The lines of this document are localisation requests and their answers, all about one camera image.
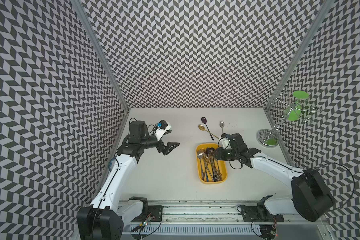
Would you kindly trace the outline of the rose gold spoon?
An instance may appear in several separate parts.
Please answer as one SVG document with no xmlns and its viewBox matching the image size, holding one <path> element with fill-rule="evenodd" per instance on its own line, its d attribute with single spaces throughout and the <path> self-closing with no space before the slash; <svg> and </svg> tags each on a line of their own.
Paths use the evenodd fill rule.
<svg viewBox="0 0 360 240">
<path fill-rule="evenodd" d="M 219 176 L 218 176 L 218 173 L 217 173 L 217 169 L 216 169 L 216 166 L 215 166 L 215 160 L 213 158 L 213 150 L 211 148 L 207 148 L 206 149 L 206 154 L 207 154 L 207 158 L 211 164 L 211 168 L 212 168 L 212 173 L 213 173 L 213 178 L 214 178 L 214 181 L 218 181 L 219 180 Z"/>
</svg>

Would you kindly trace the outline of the yellow storage box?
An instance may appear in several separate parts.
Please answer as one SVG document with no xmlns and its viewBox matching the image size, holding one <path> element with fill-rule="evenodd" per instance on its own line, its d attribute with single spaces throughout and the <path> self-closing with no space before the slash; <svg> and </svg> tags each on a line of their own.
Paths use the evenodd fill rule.
<svg viewBox="0 0 360 240">
<path fill-rule="evenodd" d="M 215 143 L 201 144 L 196 148 L 198 176 L 204 184 L 220 184 L 228 177 L 225 162 L 212 156 L 217 148 Z"/>
</svg>

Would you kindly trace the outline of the silver spoon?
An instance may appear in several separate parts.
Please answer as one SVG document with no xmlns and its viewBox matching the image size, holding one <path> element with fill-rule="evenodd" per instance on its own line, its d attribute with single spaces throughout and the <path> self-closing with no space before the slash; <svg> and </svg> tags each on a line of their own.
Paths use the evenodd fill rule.
<svg viewBox="0 0 360 240">
<path fill-rule="evenodd" d="M 204 149 L 200 149 L 197 151 L 197 157 L 200 161 L 200 166 L 201 166 L 201 176 L 203 175 L 202 174 L 202 170 L 203 170 L 203 167 L 206 165 L 206 164 L 209 164 L 207 162 L 207 159 L 206 159 L 206 154 L 205 154 L 205 150 Z"/>
<path fill-rule="evenodd" d="M 224 133 L 224 126 L 225 126 L 224 121 L 220 121 L 220 122 L 219 122 L 219 126 L 220 126 L 220 128 L 222 129 L 222 134 L 223 134 L 223 133 Z"/>
</svg>

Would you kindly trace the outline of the black spoon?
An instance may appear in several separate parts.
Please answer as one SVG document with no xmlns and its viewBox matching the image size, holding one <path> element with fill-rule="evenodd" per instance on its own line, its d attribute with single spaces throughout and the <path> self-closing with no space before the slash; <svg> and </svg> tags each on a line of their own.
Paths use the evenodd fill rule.
<svg viewBox="0 0 360 240">
<path fill-rule="evenodd" d="M 220 178 L 219 178 L 218 170 L 216 169 L 216 166 L 215 166 L 215 160 L 210 159 L 210 163 L 211 163 L 211 168 L 212 168 L 214 181 L 218 182 L 220 180 Z"/>
</svg>

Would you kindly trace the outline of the ornate gold small spoon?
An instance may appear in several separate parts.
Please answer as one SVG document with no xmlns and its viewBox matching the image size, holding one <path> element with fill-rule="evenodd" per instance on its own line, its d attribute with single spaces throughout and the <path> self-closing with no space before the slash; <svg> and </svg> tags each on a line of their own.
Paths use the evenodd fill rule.
<svg viewBox="0 0 360 240">
<path fill-rule="evenodd" d="M 214 181 L 220 182 L 222 180 L 222 176 L 216 167 L 215 161 L 213 161 L 213 163 L 212 163 L 212 168 L 213 168 Z"/>
</svg>

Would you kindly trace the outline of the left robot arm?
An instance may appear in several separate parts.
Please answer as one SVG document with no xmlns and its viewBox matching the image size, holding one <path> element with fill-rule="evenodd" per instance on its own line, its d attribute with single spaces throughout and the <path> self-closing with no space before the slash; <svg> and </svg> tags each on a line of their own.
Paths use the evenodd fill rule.
<svg viewBox="0 0 360 240">
<path fill-rule="evenodd" d="M 179 143 L 165 144 L 162 137 L 171 132 L 171 124 L 165 120 L 156 123 L 152 131 L 144 121 L 129 124 L 129 133 L 123 139 L 115 156 L 109 162 L 109 174 L 98 194 L 89 206 L 77 213 L 79 235 L 82 240 L 119 240 L 126 225 L 141 221 L 142 230 L 149 220 L 156 217 L 149 212 L 147 198 L 132 197 L 122 207 L 119 201 L 126 181 L 147 149 L 168 155 Z"/>
</svg>

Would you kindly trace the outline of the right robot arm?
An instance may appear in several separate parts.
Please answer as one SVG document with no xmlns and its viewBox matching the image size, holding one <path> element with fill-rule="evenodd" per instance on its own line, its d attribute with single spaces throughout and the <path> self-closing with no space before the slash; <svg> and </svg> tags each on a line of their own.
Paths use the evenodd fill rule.
<svg viewBox="0 0 360 240">
<path fill-rule="evenodd" d="M 268 174 L 290 190 L 281 197 L 267 195 L 257 202 L 255 216 L 270 221 L 279 215 L 300 215 L 310 222 L 317 221 L 335 205 L 335 199 L 324 178 L 315 169 L 303 170 L 272 159 L 256 148 L 248 148 L 242 136 L 221 135 L 213 156 L 218 161 L 238 161 L 241 166 Z"/>
</svg>

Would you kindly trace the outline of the silver spoon upright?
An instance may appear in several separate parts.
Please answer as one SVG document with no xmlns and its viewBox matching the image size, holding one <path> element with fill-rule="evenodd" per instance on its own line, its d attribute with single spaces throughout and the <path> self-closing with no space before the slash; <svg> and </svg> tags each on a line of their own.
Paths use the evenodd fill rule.
<svg viewBox="0 0 360 240">
<path fill-rule="evenodd" d="M 224 126 L 225 126 L 224 121 L 220 121 L 220 122 L 219 122 L 219 126 L 220 126 L 220 128 L 222 129 L 222 134 L 223 134 L 223 133 L 224 133 Z"/>
</svg>

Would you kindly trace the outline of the purple spoon long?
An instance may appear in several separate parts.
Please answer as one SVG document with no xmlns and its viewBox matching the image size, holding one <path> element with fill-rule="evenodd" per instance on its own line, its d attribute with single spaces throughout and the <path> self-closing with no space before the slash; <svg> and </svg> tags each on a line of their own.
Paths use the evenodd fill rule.
<svg viewBox="0 0 360 240">
<path fill-rule="evenodd" d="M 202 118 L 201 118 L 201 121 L 202 121 L 202 123 L 205 125 L 205 127 L 207 128 L 208 132 L 210 133 L 211 139 L 214 141 L 215 139 L 214 139 L 214 137 L 213 137 L 213 135 L 212 135 L 212 133 L 211 133 L 208 125 L 207 125 L 207 119 L 206 119 L 205 117 L 202 117 Z"/>
</svg>

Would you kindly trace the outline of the blue patterned bowl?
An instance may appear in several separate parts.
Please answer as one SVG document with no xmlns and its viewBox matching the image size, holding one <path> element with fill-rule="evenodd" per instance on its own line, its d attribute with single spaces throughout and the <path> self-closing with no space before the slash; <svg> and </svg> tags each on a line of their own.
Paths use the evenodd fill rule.
<svg viewBox="0 0 360 240">
<path fill-rule="evenodd" d="M 113 167 L 114 167 L 114 165 L 115 165 L 116 160 L 117 160 L 117 159 L 116 159 L 115 157 L 113 157 L 113 158 L 110 159 L 110 161 L 109 161 L 109 163 L 108 163 L 109 172 L 112 171 L 112 169 L 113 169 Z"/>
</svg>

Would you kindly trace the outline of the green plastic goblet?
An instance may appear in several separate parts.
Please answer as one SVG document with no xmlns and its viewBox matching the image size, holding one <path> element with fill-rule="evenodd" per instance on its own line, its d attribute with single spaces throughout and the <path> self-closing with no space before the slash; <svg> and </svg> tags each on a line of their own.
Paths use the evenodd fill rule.
<svg viewBox="0 0 360 240">
<path fill-rule="evenodd" d="M 275 147 L 278 145 L 278 139 L 276 137 L 277 131 L 286 121 L 297 121 L 300 118 L 303 109 L 302 104 L 309 98 L 310 95 L 305 91 L 294 91 L 292 96 L 292 102 L 283 102 L 278 98 L 274 100 L 274 103 L 281 103 L 287 108 L 284 110 L 281 120 L 274 124 L 270 130 L 263 129 L 258 131 L 260 143 L 264 146 Z"/>
</svg>

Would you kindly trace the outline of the chrome cup holder rack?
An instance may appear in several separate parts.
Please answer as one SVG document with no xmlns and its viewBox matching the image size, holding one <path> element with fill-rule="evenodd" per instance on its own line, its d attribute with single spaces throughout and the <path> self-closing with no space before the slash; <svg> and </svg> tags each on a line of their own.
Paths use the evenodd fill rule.
<svg viewBox="0 0 360 240">
<path fill-rule="evenodd" d="M 318 114 L 322 111 L 322 109 L 317 106 L 305 108 L 304 104 L 309 100 L 309 98 L 310 94 L 305 91 L 294 91 L 292 92 L 291 102 L 281 101 L 278 98 L 272 100 L 271 105 L 280 103 L 286 108 L 282 112 L 281 120 L 273 124 L 271 129 L 260 129 L 257 132 L 257 141 L 268 148 L 276 147 L 279 144 L 277 132 L 285 122 L 302 120 L 305 123 L 309 123 L 311 118 L 309 117 L 309 114 Z"/>
</svg>

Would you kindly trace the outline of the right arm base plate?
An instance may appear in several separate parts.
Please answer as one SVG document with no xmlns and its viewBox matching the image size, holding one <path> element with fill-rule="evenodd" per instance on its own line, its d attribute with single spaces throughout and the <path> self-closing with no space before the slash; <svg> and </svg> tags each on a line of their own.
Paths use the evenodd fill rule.
<svg viewBox="0 0 360 240">
<path fill-rule="evenodd" d="M 239 213 L 243 217 L 245 223 L 250 222 L 267 222 L 267 223 L 283 223 L 284 217 L 280 214 L 272 215 L 265 208 L 260 206 L 239 205 L 237 207 Z"/>
</svg>

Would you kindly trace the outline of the aluminium rail frame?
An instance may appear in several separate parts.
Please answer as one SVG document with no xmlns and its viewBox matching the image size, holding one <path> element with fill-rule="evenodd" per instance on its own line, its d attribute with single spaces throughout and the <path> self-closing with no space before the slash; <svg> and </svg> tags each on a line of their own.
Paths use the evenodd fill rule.
<svg viewBox="0 0 360 240">
<path fill-rule="evenodd" d="M 237 201 L 151 201 L 163 206 L 161 222 L 125 226 L 123 240 L 334 240 L 325 217 L 309 222 L 298 215 L 283 215 L 283 223 L 245 223 L 237 207 L 256 206 L 255 202 Z"/>
</svg>

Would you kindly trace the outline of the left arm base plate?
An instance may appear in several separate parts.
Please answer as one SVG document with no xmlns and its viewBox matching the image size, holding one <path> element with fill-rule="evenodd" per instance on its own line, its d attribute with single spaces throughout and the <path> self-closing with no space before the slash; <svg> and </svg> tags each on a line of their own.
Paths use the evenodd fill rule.
<svg viewBox="0 0 360 240">
<path fill-rule="evenodd" d="M 163 218 L 163 208 L 163 206 L 148 206 L 145 212 L 132 220 L 132 223 L 141 223 L 146 220 L 150 220 L 150 222 L 161 222 Z"/>
</svg>

